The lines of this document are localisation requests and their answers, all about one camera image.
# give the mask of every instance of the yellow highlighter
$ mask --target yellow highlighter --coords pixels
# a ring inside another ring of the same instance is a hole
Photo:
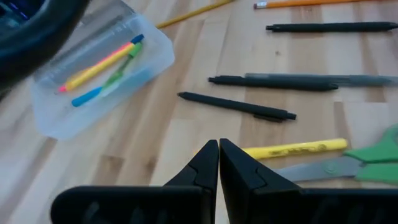
[[[130,44],[127,47],[123,48],[122,50],[116,52],[115,54],[112,54],[112,56],[103,60],[101,63],[94,65],[90,68],[87,68],[86,70],[82,71],[80,74],[76,75],[76,77],[73,77],[69,81],[67,81],[66,84],[59,89],[59,91],[60,92],[70,91],[82,85],[83,83],[92,79],[103,70],[107,69],[113,63],[117,62],[119,59],[126,56],[133,48],[134,44]]]
[[[314,152],[326,152],[347,148],[347,140],[331,139],[324,141],[305,142],[269,147],[250,147],[243,149],[254,159],[268,159],[282,156],[309,154]]]

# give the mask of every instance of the gray pen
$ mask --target gray pen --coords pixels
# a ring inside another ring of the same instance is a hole
[[[300,79],[308,81],[324,81],[339,86],[394,86],[398,85],[398,77],[380,75],[316,75],[294,73],[247,73],[246,78],[261,79]]]

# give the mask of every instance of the yellow pencil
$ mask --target yellow pencil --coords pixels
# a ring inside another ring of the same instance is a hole
[[[204,13],[204,12],[206,12],[206,11],[210,11],[210,10],[212,10],[212,9],[215,9],[215,8],[217,8],[217,7],[220,7],[220,6],[223,6],[223,5],[228,4],[228,3],[230,3],[230,2],[233,2],[233,1],[234,1],[234,0],[223,0],[223,1],[220,1],[220,2],[218,2],[218,3],[214,3],[214,4],[211,4],[211,5],[209,5],[209,6],[202,7],[202,8],[200,8],[200,9],[195,10],[195,11],[189,12],[189,13],[187,13],[187,14],[185,14],[185,15],[178,16],[178,17],[176,17],[176,18],[174,18],[174,19],[171,19],[171,20],[169,20],[169,21],[166,21],[166,22],[162,22],[162,23],[160,23],[160,24],[157,24],[156,27],[157,27],[158,29],[167,27],[167,26],[169,26],[169,25],[175,24],[175,23],[177,23],[177,22],[181,22],[181,21],[183,21],[183,20],[185,20],[185,19],[188,19],[188,18],[191,18],[191,17],[193,17],[193,16],[197,16],[197,15],[199,15],[199,14],[201,14],[201,13]]]

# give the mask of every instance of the highlighter cap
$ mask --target highlighter cap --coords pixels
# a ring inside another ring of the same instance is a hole
[[[133,39],[131,40],[131,42],[132,42],[133,44],[136,44],[136,43],[138,43],[138,42],[141,42],[143,39],[144,39],[144,35],[143,35],[143,34],[140,34],[140,35],[136,36],[135,38],[133,38]]]
[[[141,51],[142,49],[142,43],[138,42],[134,45],[134,48],[130,51],[129,55],[130,57],[135,57],[137,54]]]

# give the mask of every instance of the wood grain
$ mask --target wood grain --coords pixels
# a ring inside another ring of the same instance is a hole
[[[91,11],[113,0],[93,0]],[[125,0],[153,23],[215,2]],[[209,139],[241,147],[346,138],[352,148],[375,143],[398,123],[398,89],[341,88],[333,93],[214,86],[206,78],[246,72],[398,76],[398,33],[270,34],[289,22],[398,22],[398,1],[364,1],[253,11],[236,0],[164,28],[176,61],[95,125],[68,141],[35,129],[29,81],[0,103],[0,223],[47,224],[52,200],[77,185],[162,185]],[[268,123],[250,114],[177,98],[179,91],[273,106],[297,121]],[[261,161],[272,168],[338,156],[337,152]],[[393,187],[336,179],[304,187]],[[218,187],[216,222],[228,223]]]

